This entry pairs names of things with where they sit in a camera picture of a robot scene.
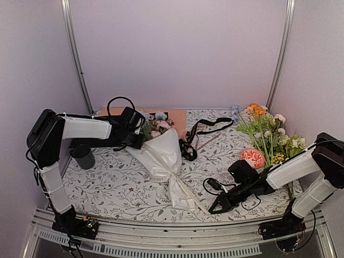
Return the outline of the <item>bouquet of fake flowers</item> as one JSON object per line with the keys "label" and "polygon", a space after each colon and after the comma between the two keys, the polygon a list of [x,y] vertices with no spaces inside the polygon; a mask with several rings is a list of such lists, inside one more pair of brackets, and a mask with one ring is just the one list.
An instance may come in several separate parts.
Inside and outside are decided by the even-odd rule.
{"label": "bouquet of fake flowers", "polygon": [[144,141],[155,139],[168,130],[172,129],[175,124],[168,115],[168,112],[157,111],[153,113],[145,113],[140,111],[144,116],[145,122],[140,130],[144,135]]}

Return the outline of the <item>white wrapping paper sheet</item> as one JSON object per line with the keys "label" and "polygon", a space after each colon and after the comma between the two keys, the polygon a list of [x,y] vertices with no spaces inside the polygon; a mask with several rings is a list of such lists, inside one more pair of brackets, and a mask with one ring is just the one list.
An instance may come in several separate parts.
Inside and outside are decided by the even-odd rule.
{"label": "white wrapping paper sheet", "polygon": [[141,149],[127,147],[126,150],[153,175],[176,174],[179,177],[182,165],[178,134],[170,129],[163,135],[144,142]]}

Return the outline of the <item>cream printed ribbon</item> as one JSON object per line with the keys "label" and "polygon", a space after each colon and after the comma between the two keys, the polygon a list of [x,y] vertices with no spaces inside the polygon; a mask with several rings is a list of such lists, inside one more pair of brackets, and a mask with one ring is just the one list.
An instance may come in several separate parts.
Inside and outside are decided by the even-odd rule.
{"label": "cream printed ribbon", "polygon": [[196,208],[200,208],[205,214],[210,215],[206,207],[176,174],[160,176],[148,173],[148,175],[152,183],[168,182],[169,198],[173,208],[183,211],[194,211]]}

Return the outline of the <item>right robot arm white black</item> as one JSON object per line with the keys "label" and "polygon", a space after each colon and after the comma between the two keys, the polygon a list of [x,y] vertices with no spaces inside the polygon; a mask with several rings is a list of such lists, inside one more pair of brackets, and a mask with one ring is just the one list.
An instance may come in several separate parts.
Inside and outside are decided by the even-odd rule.
{"label": "right robot arm white black", "polygon": [[312,173],[319,177],[301,195],[278,223],[282,234],[290,234],[313,208],[338,189],[343,189],[343,141],[323,132],[299,154],[258,173],[246,160],[233,163],[229,174],[237,184],[221,192],[209,208],[211,214],[227,212],[251,195],[268,195],[282,186]]}

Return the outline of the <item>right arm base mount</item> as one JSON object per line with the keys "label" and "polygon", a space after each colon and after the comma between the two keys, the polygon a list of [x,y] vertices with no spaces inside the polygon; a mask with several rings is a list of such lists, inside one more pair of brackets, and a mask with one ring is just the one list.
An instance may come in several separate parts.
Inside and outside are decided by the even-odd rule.
{"label": "right arm base mount", "polygon": [[277,241],[277,247],[281,251],[289,253],[297,249],[305,229],[303,218],[298,218],[291,211],[286,211],[279,220],[261,223],[258,234],[263,237],[263,240],[268,240],[300,233],[300,236],[294,235],[292,238]]}

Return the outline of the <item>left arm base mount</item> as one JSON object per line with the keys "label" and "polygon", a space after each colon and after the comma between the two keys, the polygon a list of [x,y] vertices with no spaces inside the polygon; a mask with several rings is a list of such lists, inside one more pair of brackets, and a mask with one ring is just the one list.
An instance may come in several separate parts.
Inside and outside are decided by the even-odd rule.
{"label": "left arm base mount", "polygon": [[65,213],[58,213],[53,209],[55,220],[52,229],[72,236],[95,240],[98,233],[99,223],[97,219],[86,216],[84,219],[76,217],[73,206]]}

